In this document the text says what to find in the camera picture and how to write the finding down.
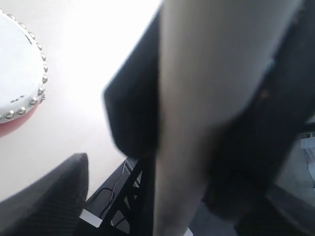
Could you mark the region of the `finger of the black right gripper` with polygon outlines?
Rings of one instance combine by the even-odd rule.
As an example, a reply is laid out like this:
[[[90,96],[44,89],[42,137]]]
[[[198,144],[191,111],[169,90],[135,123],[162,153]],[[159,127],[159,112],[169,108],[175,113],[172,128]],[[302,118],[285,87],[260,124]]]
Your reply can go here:
[[[302,7],[249,106],[219,142],[204,198],[208,209],[231,221],[248,212],[314,112],[315,9]]]
[[[135,159],[154,152],[158,142],[159,19],[150,22],[103,94],[113,141]]]

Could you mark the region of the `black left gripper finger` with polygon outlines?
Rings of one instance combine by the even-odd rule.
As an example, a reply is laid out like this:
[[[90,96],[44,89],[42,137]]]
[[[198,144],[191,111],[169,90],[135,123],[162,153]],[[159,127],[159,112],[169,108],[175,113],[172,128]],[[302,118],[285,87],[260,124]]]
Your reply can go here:
[[[0,204],[2,236],[71,236],[85,206],[89,163],[76,153]]]

